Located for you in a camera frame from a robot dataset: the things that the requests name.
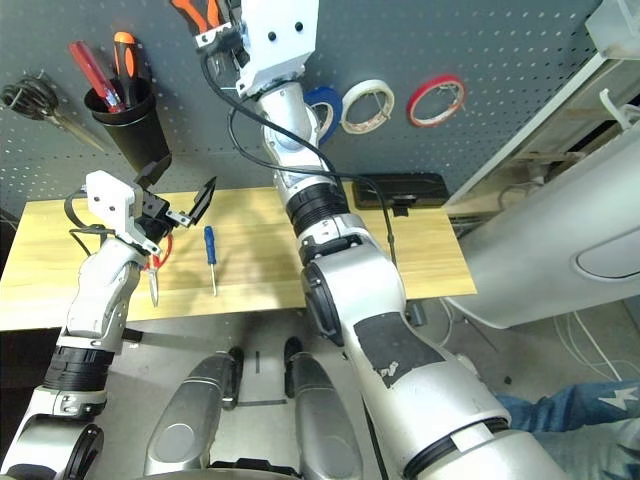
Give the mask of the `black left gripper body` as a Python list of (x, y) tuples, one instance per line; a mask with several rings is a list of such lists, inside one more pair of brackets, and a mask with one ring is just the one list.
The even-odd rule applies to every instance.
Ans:
[(135, 219), (135, 225), (144, 233), (145, 237), (154, 244), (160, 241), (179, 226), (189, 226), (193, 214), (174, 209), (166, 199), (143, 191), (142, 213)]

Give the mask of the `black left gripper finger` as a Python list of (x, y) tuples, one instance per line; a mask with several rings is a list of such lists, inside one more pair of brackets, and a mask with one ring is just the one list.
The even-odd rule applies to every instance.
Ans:
[(193, 208), (188, 214), (191, 225), (196, 225), (209, 208), (215, 191), (216, 180), (216, 176), (212, 177), (197, 192)]
[(134, 156), (132, 160), (132, 165), (136, 171), (134, 183), (143, 189), (155, 185), (171, 163), (172, 156), (170, 153)]

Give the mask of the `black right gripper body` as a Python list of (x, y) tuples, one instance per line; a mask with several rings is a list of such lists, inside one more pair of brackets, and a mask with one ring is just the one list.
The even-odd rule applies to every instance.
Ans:
[(194, 27), (194, 41), (203, 71), (218, 71), (230, 65), (239, 71), (249, 61), (239, 24), (226, 22), (211, 27), (206, 22), (198, 22)]

